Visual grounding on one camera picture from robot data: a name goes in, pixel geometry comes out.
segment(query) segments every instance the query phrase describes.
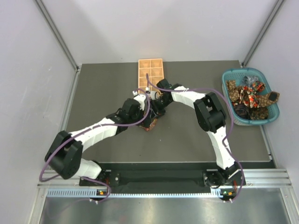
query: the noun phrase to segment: laundry basket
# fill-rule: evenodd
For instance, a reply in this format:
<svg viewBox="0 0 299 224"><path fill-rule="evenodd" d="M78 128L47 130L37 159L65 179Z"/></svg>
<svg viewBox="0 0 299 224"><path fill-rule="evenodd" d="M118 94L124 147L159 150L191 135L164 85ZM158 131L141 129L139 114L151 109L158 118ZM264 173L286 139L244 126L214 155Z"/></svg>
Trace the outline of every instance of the laundry basket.
<svg viewBox="0 0 299 224"><path fill-rule="evenodd" d="M241 84L241 81L243 80L244 76L257 76L259 81L263 82L265 84L266 88L263 92L260 93L260 95L265 95L265 94L271 92L271 89L269 87L269 84L268 84L265 76L263 75L263 73L261 73L257 69L244 68L244 69L229 69L229 70L225 71L222 75L222 90L223 90L224 97L226 97L228 99L229 105L233 111L234 123L237 125L250 126L250 125L264 125L264 124L275 121L279 116L279 108L278 108L277 104L272 104L267 107L269 110L269 116L268 116L268 119L264 119L264 120L247 120L247 119L240 118L235 113L233 105L231 104L231 101L228 96L228 89L226 87L225 81L235 80L236 85L239 86Z"/></svg>

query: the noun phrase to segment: table surface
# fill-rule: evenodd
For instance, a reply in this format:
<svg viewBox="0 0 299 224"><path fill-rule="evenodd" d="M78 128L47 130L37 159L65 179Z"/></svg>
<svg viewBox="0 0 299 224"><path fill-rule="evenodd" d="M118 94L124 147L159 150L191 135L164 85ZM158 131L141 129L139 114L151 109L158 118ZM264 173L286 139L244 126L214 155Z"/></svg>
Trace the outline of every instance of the table surface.
<svg viewBox="0 0 299 224"><path fill-rule="evenodd" d="M164 62L164 76L171 84L188 88L221 90L226 69L238 61ZM83 64L78 78L67 131L80 130L116 112L138 85L138 63ZM227 132L230 118L227 113ZM269 161L258 126L234 125L229 137L232 153L240 161ZM197 123L195 111L180 103L166 108L150 132L131 127L87 149L83 158L98 162L215 162L211 141Z"/></svg>

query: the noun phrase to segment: floor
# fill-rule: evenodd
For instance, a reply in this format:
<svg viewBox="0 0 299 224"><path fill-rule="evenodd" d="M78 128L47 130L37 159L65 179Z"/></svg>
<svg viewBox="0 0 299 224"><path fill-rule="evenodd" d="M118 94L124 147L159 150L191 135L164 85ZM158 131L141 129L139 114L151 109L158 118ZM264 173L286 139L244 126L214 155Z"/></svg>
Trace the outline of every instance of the floor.
<svg viewBox="0 0 299 224"><path fill-rule="evenodd" d="M222 73L239 68L238 61L164 62L171 84L221 91ZM138 85L138 63L83 64L69 116L67 131L80 130L117 111ZM231 151L240 161L269 161L257 126L234 126ZM140 127L107 138L90 147L83 157L98 162L212 162L215 153L201 130L193 109L172 103L150 132Z"/></svg>
<svg viewBox="0 0 299 224"><path fill-rule="evenodd" d="M47 198L40 224L291 224L279 189L244 189L233 203L219 198L113 198L95 205Z"/></svg>

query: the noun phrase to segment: wooden organizer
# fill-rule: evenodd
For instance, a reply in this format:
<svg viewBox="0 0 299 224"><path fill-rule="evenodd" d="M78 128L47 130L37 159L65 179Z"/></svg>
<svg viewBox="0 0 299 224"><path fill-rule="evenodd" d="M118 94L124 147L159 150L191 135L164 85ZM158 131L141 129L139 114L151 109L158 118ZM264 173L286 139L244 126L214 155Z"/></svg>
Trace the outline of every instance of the wooden organizer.
<svg viewBox="0 0 299 224"><path fill-rule="evenodd" d="M149 75L150 82L157 85L161 79L164 79L163 60L159 58L141 59L138 61L138 88L143 90L147 87L146 73ZM159 91L156 88L152 88L151 85L149 85L149 90Z"/></svg>

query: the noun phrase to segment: wall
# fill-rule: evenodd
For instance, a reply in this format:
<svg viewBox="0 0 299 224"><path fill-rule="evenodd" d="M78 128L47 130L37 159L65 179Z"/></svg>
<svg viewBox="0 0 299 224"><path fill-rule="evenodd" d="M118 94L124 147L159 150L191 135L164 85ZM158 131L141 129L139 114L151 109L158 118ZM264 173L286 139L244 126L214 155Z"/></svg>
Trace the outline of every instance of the wall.
<svg viewBox="0 0 299 224"><path fill-rule="evenodd" d="M77 63L242 61L276 0L43 0Z"/></svg>
<svg viewBox="0 0 299 224"><path fill-rule="evenodd" d="M274 154L287 168L299 198L299 1L287 0L249 62L266 75L272 90L280 92L277 121L266 126Z"/></svg>
<svg viewBox="0 0 299 224"><path fill-rule="evenodd" d="M25 223L74 69L32 0L0 3L0 217Z"/></svg>

